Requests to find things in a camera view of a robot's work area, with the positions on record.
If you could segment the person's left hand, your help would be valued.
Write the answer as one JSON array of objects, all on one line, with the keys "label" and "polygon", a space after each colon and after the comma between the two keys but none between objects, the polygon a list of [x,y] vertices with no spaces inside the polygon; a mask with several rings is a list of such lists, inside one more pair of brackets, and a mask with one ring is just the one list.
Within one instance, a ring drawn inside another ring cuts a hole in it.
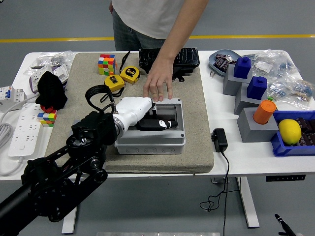
[{"label": "person's left hand", "polygon": [[167,98],[172,99],[172,74],[173,60],[162,57],[156,58],[143,86],[143,96],[149,97],[151,95],[154,102],[163,101],[165,97],[164,85],[166,85]]}]

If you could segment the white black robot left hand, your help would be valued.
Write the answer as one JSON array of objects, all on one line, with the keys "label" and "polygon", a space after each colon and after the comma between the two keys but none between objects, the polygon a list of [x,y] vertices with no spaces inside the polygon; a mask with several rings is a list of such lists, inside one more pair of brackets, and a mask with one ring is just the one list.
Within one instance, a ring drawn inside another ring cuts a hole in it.
[{"label": "white black robot left hand", "polygon": [[135,126],[140,131],[163,131],[176,127],[177,121],[157,118],[145,119],[146,113],[156,110],[156,103],[148,97],[125,97],[116,106],[113,114],[116,130],[119,136],[124,135],[128,128]]}]

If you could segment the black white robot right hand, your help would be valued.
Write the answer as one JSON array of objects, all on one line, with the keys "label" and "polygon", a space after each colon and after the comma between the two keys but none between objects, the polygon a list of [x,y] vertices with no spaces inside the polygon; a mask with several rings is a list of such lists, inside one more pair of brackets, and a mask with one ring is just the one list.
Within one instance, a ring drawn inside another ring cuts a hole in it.
[{"label": "black white robot right hand", "polygon": [[283,232],[278,232],[280,236],[297,236],[297,234],[290,228],[290,226],[278,215],[275,214],[275,218],[282,226]]}]

